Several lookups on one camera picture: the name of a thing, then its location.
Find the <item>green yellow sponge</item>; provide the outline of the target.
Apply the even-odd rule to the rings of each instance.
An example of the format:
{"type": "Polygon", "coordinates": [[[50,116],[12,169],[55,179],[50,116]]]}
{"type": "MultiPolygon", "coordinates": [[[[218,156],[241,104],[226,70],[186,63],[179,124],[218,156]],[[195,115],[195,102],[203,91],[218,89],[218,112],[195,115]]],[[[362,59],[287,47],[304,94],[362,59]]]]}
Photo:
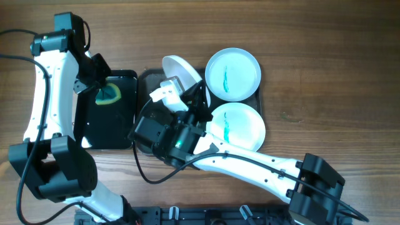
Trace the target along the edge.
{"type": "Polygon", "coordinates": [[[117,85],[113,83],[107,83],[103,88],[99,90],[95,97],[95,103],[97,105],[108,105],[113,104],[121,99],[121,91],[117,85]]]}

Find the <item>white plate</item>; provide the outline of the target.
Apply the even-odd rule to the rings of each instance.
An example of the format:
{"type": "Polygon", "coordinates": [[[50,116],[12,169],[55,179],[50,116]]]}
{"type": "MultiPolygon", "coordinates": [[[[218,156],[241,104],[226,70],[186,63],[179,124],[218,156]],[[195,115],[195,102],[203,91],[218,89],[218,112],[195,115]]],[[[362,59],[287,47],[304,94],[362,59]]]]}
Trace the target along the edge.
{"type": "Polygon", "coordinates": [[[208,89],[219,99],[243,101],[253,95],[261,83],[261,67],[249,52],[230,47],[215,53],[206,65],[208,89]]]}
{"type": "Polygon", "coordinates": [[[207,133],[249,151],[256,152],[263,145],[265,123],[260,114],[247,104],[223,104],[212,112],[212,116],[212,121],[206,123],[207,133]]]}
{"type": "MultiPolygon", "coordinates": [[[[199,81],[204,81],[202,77],[199,75],[199,73],[185,59],[177,55],[170,55],[163,57],[162,69],[166,75],[166,79],[174,76],[179,78],[184,88],[184,92],[187,91],[196,83],[198,83],[199,81]]],[[[209,107],[210,95],[206,87],[205,91],[209,107]]]]}

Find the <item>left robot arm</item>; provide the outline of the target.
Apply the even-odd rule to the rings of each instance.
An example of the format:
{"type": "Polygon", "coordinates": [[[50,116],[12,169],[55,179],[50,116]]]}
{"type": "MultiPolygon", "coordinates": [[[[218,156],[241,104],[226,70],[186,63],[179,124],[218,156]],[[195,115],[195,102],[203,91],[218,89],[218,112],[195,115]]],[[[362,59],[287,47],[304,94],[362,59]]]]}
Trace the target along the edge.
{"type": "Polygon", "coordinates": [[[128,149],[136,112],[138,76],[113,70],[89,52],[91,33],[81,17],[54,17],[54,31],[35,34],[29,62],[36,68],[31,118],[8,159],[21,180],[16,214],[28,188],[38,199],[77,207],[99,224],[141,224],[128,200],[99,179],[89,149],[128,149]]]}

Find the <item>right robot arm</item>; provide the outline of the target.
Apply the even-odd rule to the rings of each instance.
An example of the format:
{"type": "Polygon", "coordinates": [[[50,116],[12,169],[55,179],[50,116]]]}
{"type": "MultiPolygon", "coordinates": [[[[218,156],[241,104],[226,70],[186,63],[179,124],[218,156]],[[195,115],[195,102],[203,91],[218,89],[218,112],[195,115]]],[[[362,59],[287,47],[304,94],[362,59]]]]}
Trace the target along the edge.
{"type": "Polygon", "coordinates": [[[193,168],[226,174],[262,188],[289,205],[299,224],[333,224],[344,178],[323,158],[306,154],[302,161],[244,149],[207,132],[211,114],[202,81],[187,91],[175,86],[155,90],[141,109],[129,135],[177,171],[193,168]]]}

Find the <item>small black water tray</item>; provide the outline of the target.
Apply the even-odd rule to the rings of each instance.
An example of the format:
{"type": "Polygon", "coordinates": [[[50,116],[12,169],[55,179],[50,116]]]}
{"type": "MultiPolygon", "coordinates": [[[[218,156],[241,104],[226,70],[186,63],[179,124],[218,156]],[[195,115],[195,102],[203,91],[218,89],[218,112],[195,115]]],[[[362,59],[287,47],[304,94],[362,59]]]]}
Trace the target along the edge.
{"type": "Polygon", "coordinates": [[[137,78],[133,70],[112,71],[107,81],[121,92],[121,98],[112,104],[97,105],[96,89],[77,95],[73,132],[78,146],[99,150],[131,148],[128,134],[136,113],[137,78]]]}

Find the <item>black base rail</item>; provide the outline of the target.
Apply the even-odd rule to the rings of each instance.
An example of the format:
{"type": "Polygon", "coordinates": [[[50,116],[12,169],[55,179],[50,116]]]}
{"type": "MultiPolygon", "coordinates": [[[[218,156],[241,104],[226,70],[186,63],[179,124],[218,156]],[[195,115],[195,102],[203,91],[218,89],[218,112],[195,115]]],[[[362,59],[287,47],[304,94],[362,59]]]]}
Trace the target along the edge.
{"type": "Polygon", "coordinates": [[[211,225],[211,224],[295,224],[286,205],[251,207],[252,219],[245,219],[237,207],[161,208],[135,207],[141,224],[147,225],[211,225]]]}

